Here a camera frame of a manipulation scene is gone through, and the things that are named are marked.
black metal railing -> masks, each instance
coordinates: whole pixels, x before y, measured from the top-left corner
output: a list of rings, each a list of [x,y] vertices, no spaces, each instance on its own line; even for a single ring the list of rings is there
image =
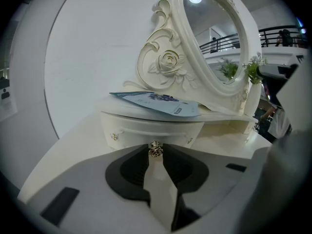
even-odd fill
[[[309,42],[304,34],[301,33],[303,27],[296,25],[285,25],[259,30],[259,37],[262,47],[284,46],[308,48]],[[203,54],[215,53],[228,49],[240,48],[238,34],[232,34],[201,45],[200,50]]]

